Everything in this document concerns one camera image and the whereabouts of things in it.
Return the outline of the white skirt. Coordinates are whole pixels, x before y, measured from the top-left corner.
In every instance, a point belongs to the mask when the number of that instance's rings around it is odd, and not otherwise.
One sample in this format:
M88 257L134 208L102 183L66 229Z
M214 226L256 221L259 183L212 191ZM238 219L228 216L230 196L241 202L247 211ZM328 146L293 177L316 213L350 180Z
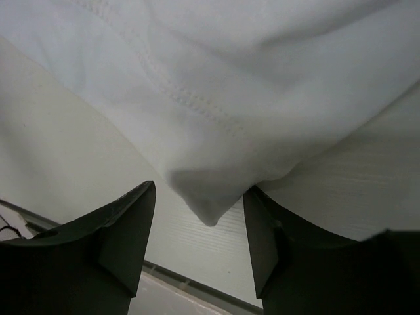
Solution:
M350 238L419 228L418 1L2 1L1 36L205 224L259 185Z

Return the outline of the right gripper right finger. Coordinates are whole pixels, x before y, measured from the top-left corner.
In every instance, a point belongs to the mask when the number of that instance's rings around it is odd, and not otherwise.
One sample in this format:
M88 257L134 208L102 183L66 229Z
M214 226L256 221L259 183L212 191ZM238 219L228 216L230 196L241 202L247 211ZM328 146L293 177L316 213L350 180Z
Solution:
M418 314L419 233L362 241L312 224L259 188L243 197L255 292L265 314Z

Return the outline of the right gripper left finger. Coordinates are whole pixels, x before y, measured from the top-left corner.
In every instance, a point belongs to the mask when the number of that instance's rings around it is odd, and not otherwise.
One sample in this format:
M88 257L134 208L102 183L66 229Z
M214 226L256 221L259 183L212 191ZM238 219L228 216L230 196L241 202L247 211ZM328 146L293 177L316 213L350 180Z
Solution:
M156 187L30 239L1 242L2 314L126 314L137 294Z

